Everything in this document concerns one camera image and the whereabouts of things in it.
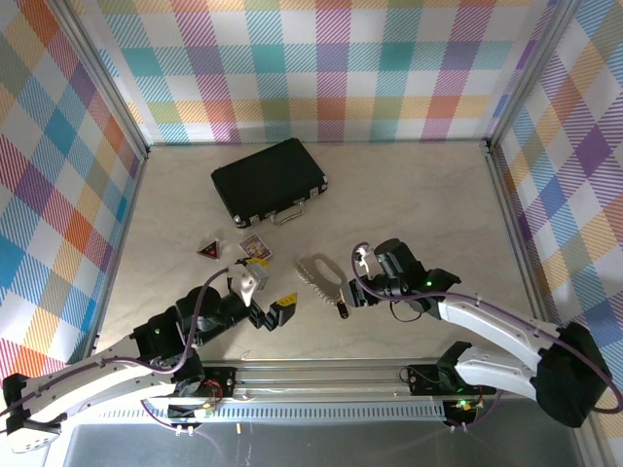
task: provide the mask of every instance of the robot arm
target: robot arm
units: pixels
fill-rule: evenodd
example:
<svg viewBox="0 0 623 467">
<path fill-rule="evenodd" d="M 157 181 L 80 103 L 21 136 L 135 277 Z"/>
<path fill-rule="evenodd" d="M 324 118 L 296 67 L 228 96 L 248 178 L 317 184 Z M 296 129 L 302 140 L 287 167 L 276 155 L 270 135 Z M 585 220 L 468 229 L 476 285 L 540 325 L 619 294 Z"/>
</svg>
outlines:
<svg viewBox="0 0 623 467">
<path fill-rule="evenodd" d="M 359 307 L 381 300 L 403 300 L 415 311 L 462 326 L 504 350 L 489 352 L 469 342 L 456 342 L 437 364 L 439 378 L 448 389 L 486 385 L 521 394 L 571 427 L 582 425 L 604 393 L 605 382 L 554 342 L 577 350 L 611 377 L 590 332 L 577 323 L 558 327 L 536 319 L 524 320 L 512 313 L 495 313 L 490 306 L 448 293 L 460 279 L 442 269 L 425 270 L 397 238 L 379 245 L 374 255 L 361 247 L 354 259 L 365 266 L 368 277 L 356 278 L 344 287 L 347 305 Z M 375 270 L 370 264 L 375 260 L 383 273 L 370 273 Z M 414 296 L 422 298 L 408 299 Z"/>
<path fill-rule="evenodd" d="M 259 263 L 242 260 L 230 267 L 230 293 L 223 298 L 207 287 L 198 304 L 198 287 L 129 336 L 85 360 L 43 377 L 15 374 L 5 378 L 7 436 L 13 452 L 28 452 L 51 443 L 59 436 L 62 421 L 109 399 L 192 395 L 205 379 L 202 362 L 192 347 L 181 360 L 196 305 L 200 310 L 194 346 L 208 343 L 245 318 L 256 328 L 265 326 L 269 331 L 285 324 L 291 314 L 278 315 L 272 306 L 265 313 L 252 300 L 268 280 Z"/>
</svg>

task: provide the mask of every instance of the plaid wall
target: plaid wall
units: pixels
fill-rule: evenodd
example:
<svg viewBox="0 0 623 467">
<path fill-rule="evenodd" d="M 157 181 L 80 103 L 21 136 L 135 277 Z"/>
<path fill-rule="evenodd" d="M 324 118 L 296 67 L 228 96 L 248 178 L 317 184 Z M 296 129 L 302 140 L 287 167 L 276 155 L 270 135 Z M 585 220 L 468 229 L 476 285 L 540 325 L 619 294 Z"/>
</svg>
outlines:
<svg viewBox="0 0 623 467">
<path fill-rule="evenodd" d="M 44 0 L 0 0 L 0 380 L 80 358 L 138 155 Z"/>
<path fill-rule="evenodd" d="M 254 143 L 482 138 L 557 1 L 73 3 L 148 139 Z"/>
<path fill-rule="evenodd" d="M 583 2 L 502 148 L 550 317 L 590 328 L 623 387 L 622 0 Z M 623 465 L 623 416 L 602 421 Z"/>
</svg>

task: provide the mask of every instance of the playing card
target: playing card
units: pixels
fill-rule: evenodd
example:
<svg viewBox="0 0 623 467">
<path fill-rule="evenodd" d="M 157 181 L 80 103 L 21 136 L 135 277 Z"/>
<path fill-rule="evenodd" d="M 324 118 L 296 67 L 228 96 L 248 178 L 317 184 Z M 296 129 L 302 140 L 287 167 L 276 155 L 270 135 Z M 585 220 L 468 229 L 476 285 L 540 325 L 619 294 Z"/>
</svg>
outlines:
<svg viewBox="0 0 623 467">
<path fill-rule="evenodd" d="M 240 243 L 240 248 L 251 258 L 260 258 L 261 260 L 268 260 L 272 257 L 273 252 L 266 246 L 266 243 L 262 239 L 254 234 L 249 238 L 246 238 Z"/>
</svg>

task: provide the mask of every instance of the beige floor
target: beige floor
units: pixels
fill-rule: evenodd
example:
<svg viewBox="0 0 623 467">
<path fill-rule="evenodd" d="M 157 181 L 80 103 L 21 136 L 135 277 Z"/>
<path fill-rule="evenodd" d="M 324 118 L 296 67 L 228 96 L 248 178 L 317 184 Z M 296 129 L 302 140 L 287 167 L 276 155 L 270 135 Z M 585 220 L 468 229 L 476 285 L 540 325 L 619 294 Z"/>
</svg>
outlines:
<svg viewBox="0 0 623 467">
<path fill-rule="evenodd" d="M 426 357 L 470 332 L 425 316 L 402 324 L 386 305 L 338 316 L 292 268 L 301 253 L 322 252 L 348 273 L 352 246 L 397 236 L 424 266 L 444 268 L 478 292 L 529 313 L 492 184 L 476 143 L 306 145 L 329 177 L 329 190 L 306 214 L 283 226 L 237 230 L 210 173 L 262 149 L 161 147 L 147 163 L 126 248 L 104 321 L 104 348 L 164 311 L 176 299 L 241 256 L 238 243 L 259 234 L 273 249 L 271 279 L 260 305 L 299 293 L 295 317 L 269 333 L 244 322 L 201 349 L 205 358 Z M 220 262 L 196 251 L 209 239 L 224 247 Z M 224 291 L 224 280 L 218 288 Z M 411 316 L 399 305 L 396 311 Z"/>
</svg>

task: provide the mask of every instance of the red triangle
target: red triangle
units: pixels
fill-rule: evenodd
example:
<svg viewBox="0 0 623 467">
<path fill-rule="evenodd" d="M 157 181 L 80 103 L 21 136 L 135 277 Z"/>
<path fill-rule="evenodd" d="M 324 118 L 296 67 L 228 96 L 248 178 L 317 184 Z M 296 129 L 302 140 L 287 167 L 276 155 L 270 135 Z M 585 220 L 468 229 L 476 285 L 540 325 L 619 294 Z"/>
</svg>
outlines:
<svg viewBox="0 0 623 467">
<path fill-rule="evenodd" d="M 218 260 L 219 258 L 218 240 L 214 240 L 212 243 L 207 245 L 205 248 L 202 248 L 197 253 L 199 253 L 202 256 L 211 258 L 212 260 Z"/>
</svg>

